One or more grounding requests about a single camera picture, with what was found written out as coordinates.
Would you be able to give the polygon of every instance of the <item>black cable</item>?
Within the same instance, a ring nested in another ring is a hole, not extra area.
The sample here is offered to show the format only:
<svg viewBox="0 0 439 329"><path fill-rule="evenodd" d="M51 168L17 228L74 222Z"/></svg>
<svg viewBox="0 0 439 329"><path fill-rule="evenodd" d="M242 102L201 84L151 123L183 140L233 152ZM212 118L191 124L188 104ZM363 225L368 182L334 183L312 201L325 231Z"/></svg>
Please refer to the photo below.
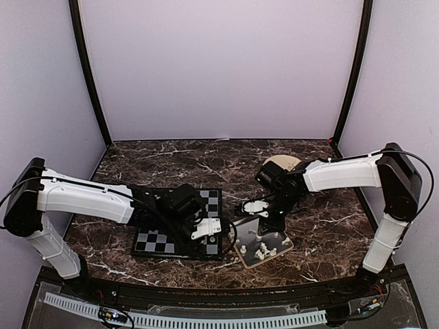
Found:
<svg viewBox="0 0 439 329"><path fill-rule="evenodd" d="M75 291L73 291L73 289L72 289L68 284L65 284L65 282L63 282L63 286L66 287L66 288L68 288L68 290L70 290L70 292L71 292L72 294L74 294L74 296L76 296L77 298L79 298L80 300L85 300L86 302L89 302L89 303L92 303L92 304L95 304L95 303L96 303L95 301L91 300L90 298L85 298L85 297L81 297L81 296L79 296ZM93 296L95 295L95 293L97 293L97 292L100 292L100 290L96 290L96 291L94 291L91 297L93 297ZM101 295L101 302L100 302L100 303L97 303L97 305L98 305L100 308L102 308L102 307L111 308L112 310L117 310L118 312L123 313L123 314L124 314L129 320L130 320L130 322L131 322L131 329L134 329L134 327L135 327L135 323L134 323L133 318L132 318L127 312L125 312L124 310L118 310L118 309L115 308L114 306L106 305L106 304L104 303L104 296L102 295L102 292L100 292L100 295ZM102 320L103 320L106 324L112 326L111 328L114 328L115 326L117 326L117 325L113 325L113 324L108 323L105 319L102 319Z"/></svg>
<svg viewBox="0 0 439 329"><path fill-rule="evenodd" d="M238 239L238 230L236 229L235 223L233 223L230 219L226 219L226 221L232 226L233 229L233 240L228 246L228 248L222 253L223 256L227 255L235 246L236 240Z"/></svg>
<svg viewBox="0 0 439 329"><path fill-rule="evenodd" d="M391 287L392 287L392 263L390 262L390 259L388 260L388 282L389 282L389 288L388 288L388 292L387 295L383 301L383 303L380 305L379 308L377 308L373 313L368 314L366 316L363 317L357 317L358 315L361 315L361 313L353 313L348 315L347 317L343 317L341 319L329 319L329 321L333 321L333 322L344 322L344 321L362 321L362 320L366 320L366 319L370 319L371 317L374 317L382 308L384 308L385 304L387 303L387 301L390 298L390 291L391 291Z"/></svg>
<svg viewBox="0 0 439 329"><path fill-rule="evenodd" d="M273 193L270 193L270 194L267 194L267 195L264 195L263 197L256 197L256 198L254 198L254 199L249 199L249 200L247 200L247 201L244 201L244 202L242 203L242 205L241 205L241 209L244 210L244 206L245 206L246 204L249 204L250 202L255 202L255 201L265 200L265 199L267 199L267 198L269 198L269 197L272 197L272 196L276 195L277 193L278 193L278 191L273 192ZM253 214L254 214L254 215L257 215L257 214L261 214L262 212L265 212L265 211L267 211L267 210L266 210L266 209L263 209L263 210L260 210L260 211L256 211L256 212L254 212Z"/></svg>

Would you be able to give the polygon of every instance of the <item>marble table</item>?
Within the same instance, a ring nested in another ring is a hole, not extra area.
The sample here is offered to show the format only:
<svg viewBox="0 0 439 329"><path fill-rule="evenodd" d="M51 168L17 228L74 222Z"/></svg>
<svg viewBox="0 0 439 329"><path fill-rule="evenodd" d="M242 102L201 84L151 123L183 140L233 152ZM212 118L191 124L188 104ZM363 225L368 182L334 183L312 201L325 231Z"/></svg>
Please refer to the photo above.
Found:
<svg viewBox="0 0 439 329"><path fill-rule="evenodd" d="M93 178L108 184L221 188L223 215L264 194L254 180L263 161L276 154L301 160L334 157L326 141L130 141L115 142ZM93 277L160 287L249 289L281 287L351 276L373 237L369 220L352 189L314 193L303 211L287 218L294 249L254 269L235 252L222 262L137 258L130 255L136 228L74 216L67 243L85 256Z"/></svg>

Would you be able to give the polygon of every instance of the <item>black frame edge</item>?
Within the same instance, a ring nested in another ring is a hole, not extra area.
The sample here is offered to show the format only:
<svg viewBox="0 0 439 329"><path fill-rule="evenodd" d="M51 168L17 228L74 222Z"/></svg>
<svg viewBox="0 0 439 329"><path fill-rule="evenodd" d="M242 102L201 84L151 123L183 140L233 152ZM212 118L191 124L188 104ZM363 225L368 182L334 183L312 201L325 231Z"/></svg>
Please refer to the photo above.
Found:
<svg viewBox="0 0 439 329"><path fill-rule="evenodd" d="M87 85L88 95L91 100L93 111L95 112L97 124L99 125L102 138L104 139L105 145L109 147L112 143L112 140L110 131L108 130L108 126L105 121L104 112L102 111L101 103L99 102L99 97L97 96L95 80L93 79L93 74L91 73L91 65L87 54L78 0L69 0L69 7L73 32L75 33L76 47L78 48L78 54L80 57L84 79Z"/></svg>
<svg viewBox="0 0 439 329"><path fill-rule="evenodd" d="M344 127L348 120L349 110L351 109L352 100L354 98L355 89L357 88L358 77L361 71L361 64L363 62L364 50L368 38L370 17L372 16L372 5L373 0L364 0L351 75L349 76L348 86L346 88L342 109L340 110L340 116L338 117L337 126L335 127L334 135L331 138L332 143L335 143L335 145L338 145L342 137Z"/></svg>

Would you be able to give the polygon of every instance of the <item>white wall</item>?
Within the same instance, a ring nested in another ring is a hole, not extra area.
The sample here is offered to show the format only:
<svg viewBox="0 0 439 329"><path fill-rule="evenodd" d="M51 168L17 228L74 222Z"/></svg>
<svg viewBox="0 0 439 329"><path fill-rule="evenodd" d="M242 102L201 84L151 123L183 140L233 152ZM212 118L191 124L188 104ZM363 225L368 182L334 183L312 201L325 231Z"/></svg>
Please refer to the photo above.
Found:
<svg viewBox="0 0 439 329"><path fill-rule="evenodd" d="M115 140L329 138L362 0L83 0Z"/></svg>
<svg viewBox="0 0 439 329"><path fill-rule="evenodd" d="M439 2L375 1L364 64L340 149L345 156L395 141L439 177ZM429 178L422 165L425 194ZM365 190L376 216L381 192ZM429 328L439 328L439 200L409 230L396 262L405 263Z"/></svg>
<svg viewBox="0 0 439 329"><path fill-rule="evenodd" d="M68 1L0 3L0 111L0 196L35 156L57 171L90 177L104 142L82 76ZM56 218L61 233L68 219ZM21 328L42 263L29 243L0 231L0 328Z"/></svg>

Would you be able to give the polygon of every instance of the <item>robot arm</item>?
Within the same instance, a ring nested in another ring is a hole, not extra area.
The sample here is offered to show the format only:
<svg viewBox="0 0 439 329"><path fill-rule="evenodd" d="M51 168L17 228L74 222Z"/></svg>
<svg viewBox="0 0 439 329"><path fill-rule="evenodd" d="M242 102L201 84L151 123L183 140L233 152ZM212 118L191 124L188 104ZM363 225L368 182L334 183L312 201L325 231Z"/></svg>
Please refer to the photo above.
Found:
<svg viewBox="0 0 439 329"><path fill-rule="evenodd" d="M188 184L160 198L140 186L107 185L61 175L33 159L14 184L4 218L5 228L28 240L58 271L86 287L86 261L56 232L47 212L90 215L128 226L161 229L195 249L203 236L221 232L221 223L206 218L199 192Z"/></svg>
<svg viewBox="0 0 439 329"><path fill-rule="evenodd" d="M385 149L401 150L396 143ZM407 156L379 151L345 159L300 162L288 170L280 161L267 161L257 181L274 195L265 204L246 203L243 211L260 214L266 230L285 230L285 215L309 193L332 188L382 188L385 209L362 269L371 277L382 271L404 231L416 216L422 180Z"/></svg>

